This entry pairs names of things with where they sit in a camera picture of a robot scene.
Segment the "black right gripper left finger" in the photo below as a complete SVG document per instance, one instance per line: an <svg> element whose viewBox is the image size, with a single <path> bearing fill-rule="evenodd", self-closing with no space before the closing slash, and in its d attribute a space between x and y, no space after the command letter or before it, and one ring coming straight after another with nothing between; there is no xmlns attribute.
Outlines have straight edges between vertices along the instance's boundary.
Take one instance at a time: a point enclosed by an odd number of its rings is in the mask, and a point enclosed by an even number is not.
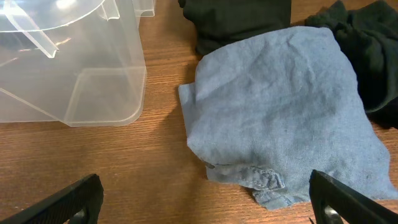
<svg viewBox="0 0 398 224"><path fill-rule="evenodd" d="M104 189L100 177L90 174L1 221L1 224L97 224L103 198Z"/></svg>

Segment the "dark garment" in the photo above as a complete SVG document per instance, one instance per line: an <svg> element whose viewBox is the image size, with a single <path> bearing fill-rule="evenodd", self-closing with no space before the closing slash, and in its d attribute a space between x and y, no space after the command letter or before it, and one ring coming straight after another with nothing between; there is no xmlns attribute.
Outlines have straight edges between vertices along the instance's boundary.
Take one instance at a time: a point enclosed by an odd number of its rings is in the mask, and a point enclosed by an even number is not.
<svg viewBox="0 0 398 224"><path fill-rule="evenodd" d="M385 1L347 10L342 1L305 20L329 28L351 62L368 118L397 127L397 11Z"/></svg>

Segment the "light blue cloth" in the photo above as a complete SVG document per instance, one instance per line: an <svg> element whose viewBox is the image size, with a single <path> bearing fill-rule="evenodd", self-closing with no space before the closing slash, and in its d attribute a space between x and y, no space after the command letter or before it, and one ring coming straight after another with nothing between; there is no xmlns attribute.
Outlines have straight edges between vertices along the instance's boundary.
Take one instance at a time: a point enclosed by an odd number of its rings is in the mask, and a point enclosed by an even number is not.
<svg viewBox="0 0 398 224"><path fill-rule="evenodd" d="M252 190L268 210L307 202L320 170L376 200L395 199L389 151L356 74L327 28L291 27L224 46L178 89L187 144L208 179Z"/></svg>

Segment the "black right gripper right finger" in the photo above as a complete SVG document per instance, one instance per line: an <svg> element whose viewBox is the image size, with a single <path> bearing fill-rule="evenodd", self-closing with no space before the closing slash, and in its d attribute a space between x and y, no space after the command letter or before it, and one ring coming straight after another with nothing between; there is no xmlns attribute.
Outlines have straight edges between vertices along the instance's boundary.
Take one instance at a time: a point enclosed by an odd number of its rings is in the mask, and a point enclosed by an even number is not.
<svg viewBox="0 0 398 224"><path fill-rule="evenodd" d="M312 170L309 194L317 224L397 223L395 212L318 170Z"/></svg>

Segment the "black garment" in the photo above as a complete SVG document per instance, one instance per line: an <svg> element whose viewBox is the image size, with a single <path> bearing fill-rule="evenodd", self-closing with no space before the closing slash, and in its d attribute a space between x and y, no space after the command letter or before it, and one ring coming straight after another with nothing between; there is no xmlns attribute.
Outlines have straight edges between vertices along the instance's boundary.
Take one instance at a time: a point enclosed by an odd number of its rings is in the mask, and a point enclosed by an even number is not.
<svg viewBox="0 0 398 224"><path fill-rule="evenodd" d="M291 0L178 0L197 30L195 50L207 55L233 42L290 26Z"/></svg>

